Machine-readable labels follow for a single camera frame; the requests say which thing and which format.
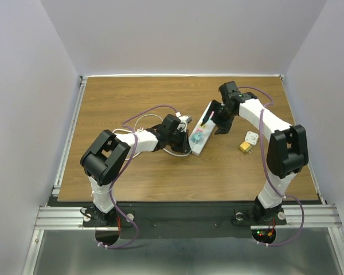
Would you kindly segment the white power strip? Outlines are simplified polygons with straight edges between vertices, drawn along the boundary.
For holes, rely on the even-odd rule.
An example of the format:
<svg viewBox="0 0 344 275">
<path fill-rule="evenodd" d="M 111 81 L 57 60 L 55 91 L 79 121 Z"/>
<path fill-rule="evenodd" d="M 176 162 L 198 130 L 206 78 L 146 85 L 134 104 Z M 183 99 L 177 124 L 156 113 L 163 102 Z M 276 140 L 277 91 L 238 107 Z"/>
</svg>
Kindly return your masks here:
<svg viewBox="0 0 344 275">
<path fill-rule="evenodd" d="M 201 154 L 205 144 L 207 143 L 210 135 L 216 127 L 216 125 L 211 121 L 211 117 L 214 114 L 214 112 L 210 114 L 208 121 L 204 125 L 201 125 L 203 118 L 205 117 L 209 109 L 209 106 L 210 103 L 207 105 L 198 123 L 196 124 L 196 126 L 192 130 L 192 133 L 189 136 L 189 145 L 191 148 L 191 153 L 196 156 L 199 156 Z"/>
</svg>

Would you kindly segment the white square charger plug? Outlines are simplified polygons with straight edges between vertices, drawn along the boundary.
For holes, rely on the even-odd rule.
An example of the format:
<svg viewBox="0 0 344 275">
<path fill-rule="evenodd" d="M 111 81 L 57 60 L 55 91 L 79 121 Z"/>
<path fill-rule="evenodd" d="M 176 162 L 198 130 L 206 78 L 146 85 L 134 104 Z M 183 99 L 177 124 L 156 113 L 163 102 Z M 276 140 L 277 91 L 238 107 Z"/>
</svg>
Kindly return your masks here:
<svg viewBox="0 0 344 275">
<path fill-rule="evenodd" d="M 252 131 L 248 131 L 245 136 L 245 141 L 250 145 L 255 146 L 259 141 L 259 134 Z"/>
</svg>

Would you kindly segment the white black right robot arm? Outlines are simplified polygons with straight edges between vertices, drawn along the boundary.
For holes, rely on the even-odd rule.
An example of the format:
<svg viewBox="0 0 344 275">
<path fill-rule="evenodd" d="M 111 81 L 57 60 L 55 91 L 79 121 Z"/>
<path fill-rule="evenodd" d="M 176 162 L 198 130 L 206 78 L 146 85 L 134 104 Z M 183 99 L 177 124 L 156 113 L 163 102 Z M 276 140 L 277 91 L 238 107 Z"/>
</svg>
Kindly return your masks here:
<svg viewBox="0 0 344 275">
<path fill-rule="evenodd" d="M 240 92 L 234 81 L 222 84 L 218 90 L 222 100 L 211 101 L 201 123 L 212 121 L 216 134 L 226 134 L 239 116 L 259 130 L 260 140 L 268 140 L 268 151 L 261 147 L 266 182 L 252 210 L 256 223 L 266 223 L 280 212 L 283 199 L 288 197 L 288 186 L 308 164 L 306 130 L 278 118 L 252 92 Z"/>
</svg>

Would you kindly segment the teal charger plug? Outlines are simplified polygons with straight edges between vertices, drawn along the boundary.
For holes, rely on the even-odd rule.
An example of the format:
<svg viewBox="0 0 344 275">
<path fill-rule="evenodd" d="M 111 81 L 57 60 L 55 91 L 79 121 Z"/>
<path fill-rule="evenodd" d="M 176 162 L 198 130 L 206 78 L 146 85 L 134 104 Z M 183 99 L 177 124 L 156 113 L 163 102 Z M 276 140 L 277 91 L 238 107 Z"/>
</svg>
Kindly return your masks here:
<svg viewBox="0 0 344 275">
<path fill-rule="evenodd" d="M 202 144 L 203 141 L 204 141 L 203 132 L 196 132 L 196 133 L 193 133 L 192 136 L 191 136 L 190 141 L 191 141 L 193 144 Z"/>
</svg>

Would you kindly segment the yellow usb charger plug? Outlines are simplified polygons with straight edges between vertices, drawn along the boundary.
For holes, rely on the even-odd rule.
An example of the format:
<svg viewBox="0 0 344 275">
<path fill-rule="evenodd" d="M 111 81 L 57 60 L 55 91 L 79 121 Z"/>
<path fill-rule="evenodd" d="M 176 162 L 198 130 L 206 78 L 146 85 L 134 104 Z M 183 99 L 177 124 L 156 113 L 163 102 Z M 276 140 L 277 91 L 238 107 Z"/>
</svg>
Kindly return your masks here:
<svg viewBox="0 0 344 275">
<path fill-rule="evenodd" d="M 244 154 L 251 154 L 252 153 L 252 145 L 248 142 L 242 142 L 239 145 L 239 150 Z"/>
</svg>

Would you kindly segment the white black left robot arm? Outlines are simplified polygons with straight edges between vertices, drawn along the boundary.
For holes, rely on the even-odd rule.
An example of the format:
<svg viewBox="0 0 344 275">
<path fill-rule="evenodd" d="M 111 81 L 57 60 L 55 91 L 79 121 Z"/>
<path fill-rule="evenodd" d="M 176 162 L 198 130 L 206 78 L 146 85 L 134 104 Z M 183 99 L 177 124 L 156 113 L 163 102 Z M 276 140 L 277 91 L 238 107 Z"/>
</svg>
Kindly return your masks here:
<svg viewBox="0 0 344 275">
<path fill-rule="evenodd" d="M 180 155 L 191 149 L 188 141 L 190 116 L 168 114 L 161 123 L 125 134 L 102 131 L 80 159 L 93 192 L 93 210 L 84 215 L 104 226 L 113 224 L 117 214 L 112 202 L 112 184 L 120 177 L 130 160 L 143 152 L 166 147 Z"/>
</svg>

